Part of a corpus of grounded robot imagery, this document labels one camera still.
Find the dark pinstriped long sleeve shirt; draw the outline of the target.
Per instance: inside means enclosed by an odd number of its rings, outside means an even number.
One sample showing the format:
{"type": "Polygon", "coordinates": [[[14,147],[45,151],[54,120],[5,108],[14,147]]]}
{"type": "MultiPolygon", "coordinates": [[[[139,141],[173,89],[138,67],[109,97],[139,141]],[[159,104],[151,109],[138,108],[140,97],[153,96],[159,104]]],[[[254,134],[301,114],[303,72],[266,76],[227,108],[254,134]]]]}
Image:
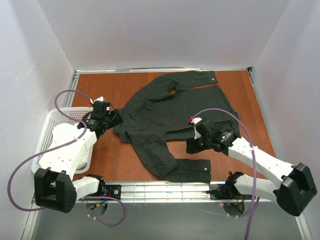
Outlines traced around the dark pinstriped long sleeve shirt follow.
{"type": "Polygon", "coordinates": [[[214,71],[163,74],[138,90],[120,111],[123,122],[114,127],[131,143],[143,165],[163,181],[211,181],[208,159],[177,159],[168,141],[185,141],[195,133],[189,118],[197,113],[224,130],[239,130],[238,113],[218,85],[214,71]]]}

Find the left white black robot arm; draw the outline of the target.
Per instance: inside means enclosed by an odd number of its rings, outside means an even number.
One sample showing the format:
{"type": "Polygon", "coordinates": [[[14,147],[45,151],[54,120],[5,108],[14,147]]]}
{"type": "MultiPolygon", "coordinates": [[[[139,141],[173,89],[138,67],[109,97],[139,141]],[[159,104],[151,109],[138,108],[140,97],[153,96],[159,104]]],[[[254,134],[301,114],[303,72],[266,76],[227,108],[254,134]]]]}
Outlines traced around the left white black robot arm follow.
{"type": "Polygon", "coordinates": [[[52,130],[52,143],[42,154],[34,174],[35,203],[44,208],[68,213],[77,200],[106,195],[102,176],[89,174],[73,180],[88,152],[107,130],[123,122],[117,109],[88,112],[74,124],[61,123],[52,130]]]}

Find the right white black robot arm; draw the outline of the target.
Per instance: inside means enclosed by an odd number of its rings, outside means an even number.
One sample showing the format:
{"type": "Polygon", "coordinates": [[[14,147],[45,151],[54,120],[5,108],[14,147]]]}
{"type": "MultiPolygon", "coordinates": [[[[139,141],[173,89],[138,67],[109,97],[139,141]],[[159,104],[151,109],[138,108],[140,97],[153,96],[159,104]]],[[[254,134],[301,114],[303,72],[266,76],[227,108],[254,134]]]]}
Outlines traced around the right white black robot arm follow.
{"type": "Polygon", "coordinates": [[[318,193],[311,170],[303,163],[292,165],[260,150],[231,130],[196,133],[186,141],[186,151],[195,154],[214,150],[256,169],[265,178],[236,171],[212,194],[225,199],[251,195],[277,202],[286,213],[298,217],[318,193]]]}

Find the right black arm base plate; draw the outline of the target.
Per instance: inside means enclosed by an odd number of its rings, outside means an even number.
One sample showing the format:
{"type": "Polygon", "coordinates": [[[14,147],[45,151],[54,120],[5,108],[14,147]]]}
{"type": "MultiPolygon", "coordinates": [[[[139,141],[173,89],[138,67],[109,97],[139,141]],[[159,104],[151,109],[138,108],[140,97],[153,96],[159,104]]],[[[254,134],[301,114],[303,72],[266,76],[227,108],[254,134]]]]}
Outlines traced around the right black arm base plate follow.
{"type": "Polygon", "coordinates": [[[240,193],[233,185],[210,184],[209,190],[205,192],[210,195],[211,200],[233,200],[240,196],[240,193]]]}

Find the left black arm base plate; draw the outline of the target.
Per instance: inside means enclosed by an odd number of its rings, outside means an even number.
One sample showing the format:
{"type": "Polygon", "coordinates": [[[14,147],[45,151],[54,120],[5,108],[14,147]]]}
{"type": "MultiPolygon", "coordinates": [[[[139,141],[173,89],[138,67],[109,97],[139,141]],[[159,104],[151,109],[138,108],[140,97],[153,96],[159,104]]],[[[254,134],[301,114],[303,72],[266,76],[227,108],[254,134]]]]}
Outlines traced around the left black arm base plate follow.
{"type": "Polygon", "coordinates": [[[120,200],[122,194],[122,186],[120,184],[109,184],[102,187],[104,197],[111,197],[120,200]]]}

